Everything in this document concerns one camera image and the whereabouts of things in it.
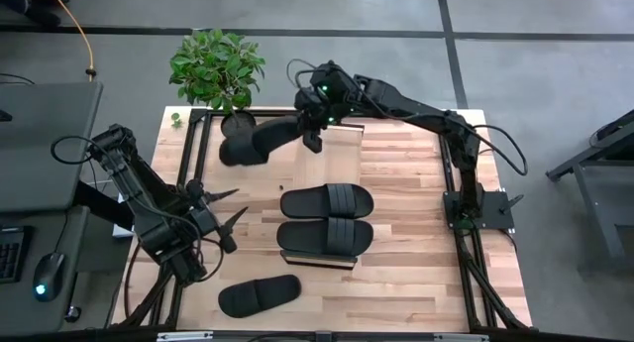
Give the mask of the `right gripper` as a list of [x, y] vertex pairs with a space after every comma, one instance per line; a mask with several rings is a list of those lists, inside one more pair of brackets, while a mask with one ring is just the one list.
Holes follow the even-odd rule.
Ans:
[[299, 112], [299, 124], [306, 131], [302, 144], [314, 154], [323, 150], [321, 130], [360, 112], [360, 86], [333, 60], [311, 65], [294, 74], [298, 89], [294, 107]]

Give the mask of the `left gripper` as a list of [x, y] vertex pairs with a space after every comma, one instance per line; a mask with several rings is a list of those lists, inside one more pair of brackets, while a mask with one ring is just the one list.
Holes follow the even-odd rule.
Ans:
[[220, 246], [227, 254], [237, 250], [237, 244], [233, 238], [234, 226], [246, 213], [249, 207], [244, 207], [227, 221], [220, 225], [216, 215], [209, 208], [209, 204], [226, 198], [239, 190], [237, 188], [222, 192], [210, 192], [204, 189], [199, 179], [190, 180], [185, 186], [187, 200], [191, 207], [191, 216], [202, 236], [209, 233], [217, 233], [220, 238]]

